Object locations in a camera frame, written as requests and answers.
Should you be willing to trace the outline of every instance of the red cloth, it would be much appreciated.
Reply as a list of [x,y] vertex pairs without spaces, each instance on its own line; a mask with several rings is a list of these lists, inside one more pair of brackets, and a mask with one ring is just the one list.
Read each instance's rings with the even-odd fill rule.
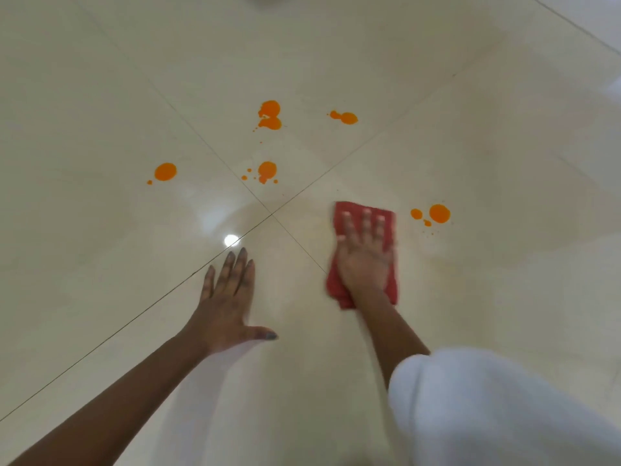
[[[384,216],[386,224],[384,227],[384,250],[388,249],[394,238],[394,224],[395,214],[392,211],[386,211],[385,209],[377,209],[375,207],[367,207],[356,203],[350,203],[348,201],[338,201],[334,206],[334,216],[332,217],[332,223],[334,225],[334,231],[336,235],[345,234],[343,226],[343,212],[347,211],[352,215],[352,221],[356,226],[357,231],[360,232],[362,226],[362,211],[364,209],[371,210],[371,225],[375,226],[375,222],[378,216]],[[341,282],[340,276],[338,276],[337,269],[337,255],[336,253],[332,257],[332,265],[330,266],[330,273],[328,273],[328,279],[325,282],[325,287],[328,290],[328,294],[338,301],[341,309],[355,309],[356,305],[353,303],[352,296],[347,288]],[[390,274],[388,276],[388,283],[384,289],[392,305],[397,304],[398,290],[397,280],[395,278],[394,262],[390,267]]]

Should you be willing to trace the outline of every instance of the floor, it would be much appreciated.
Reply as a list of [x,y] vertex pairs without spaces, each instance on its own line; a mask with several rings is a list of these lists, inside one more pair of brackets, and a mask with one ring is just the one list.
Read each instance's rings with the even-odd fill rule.
[[0,0],[0,463],[174,335],[232,243],[280,340],[206,360],[119,463],[401,463],[323,291],[340,200],[396,212],[431,348],[621,426],[621,57],[540,1]]

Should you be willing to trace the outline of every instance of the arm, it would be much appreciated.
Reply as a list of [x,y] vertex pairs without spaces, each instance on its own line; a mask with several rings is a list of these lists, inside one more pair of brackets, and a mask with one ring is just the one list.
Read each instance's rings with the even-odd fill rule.
[[366,210],[360,235],[349,213],[343,219],[346,234],[338,236],[338,273],[369,330],[388,387],[392,372],[401,361],[430,352],[384,293],[394,251],[383,249],[384,217],[377,219],[373,232],[371,211]]
[[175,387],[205,357],[247,340],[275,340],[265,327],[246,327],[255,282],[245,249],[229,253],[217,283],[209,267],[201,300],[181,332],[48,433],[11,463],[111,465]]

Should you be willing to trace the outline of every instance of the white shirt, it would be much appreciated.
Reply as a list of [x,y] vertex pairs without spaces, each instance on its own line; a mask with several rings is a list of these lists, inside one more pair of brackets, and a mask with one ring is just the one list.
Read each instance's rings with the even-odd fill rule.
[[407,358],[388,398],[415,466],[621,465],[621,431],[491,352]]

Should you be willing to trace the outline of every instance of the hand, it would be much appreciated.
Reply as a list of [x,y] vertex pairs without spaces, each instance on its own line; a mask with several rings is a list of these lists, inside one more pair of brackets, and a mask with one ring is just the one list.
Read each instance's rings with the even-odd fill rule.
[[204,356],[249,340],[278,338],[271,329],[244,324],[244,315],[250,309],[255,289],[255,263],[250,260],[246,264],[247,258],[246,249],[242,249],[236,263],[231,251],[215,286],[215,268],[209,266],[207,270],[198,307],[180,332],[181,336],[198,343]]
[[384,291],[393,259],[393,250],[384,251],[384,216],[371,231],[371,210],[362,216],[362,233],[353,225],[352,215],[343,213],[345,235],[338,235],[337,268],[345,287],[351,293],[371,289]]

